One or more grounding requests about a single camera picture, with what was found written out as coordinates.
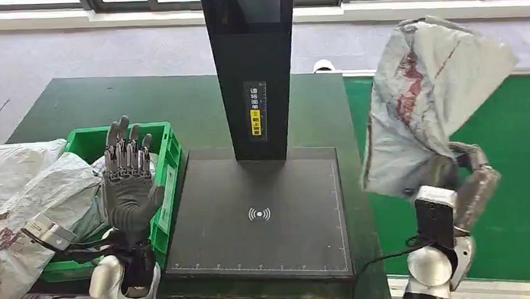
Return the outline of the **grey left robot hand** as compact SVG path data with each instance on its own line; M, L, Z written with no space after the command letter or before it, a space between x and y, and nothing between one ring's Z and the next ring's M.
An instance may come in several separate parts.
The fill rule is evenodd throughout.
M128 116L109 126L104 149L102 196L108 224L131 245L148 240L150 219L164 200L165 189L150 170L152 135L139 135L140 126Z

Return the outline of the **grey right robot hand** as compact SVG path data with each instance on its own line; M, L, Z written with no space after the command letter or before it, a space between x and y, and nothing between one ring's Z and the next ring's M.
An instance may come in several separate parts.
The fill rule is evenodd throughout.
M495 193L501 174L488 162L480 146L450 142L453 157L433 155L426 164L421 184L456 192L454 230L469 235Z

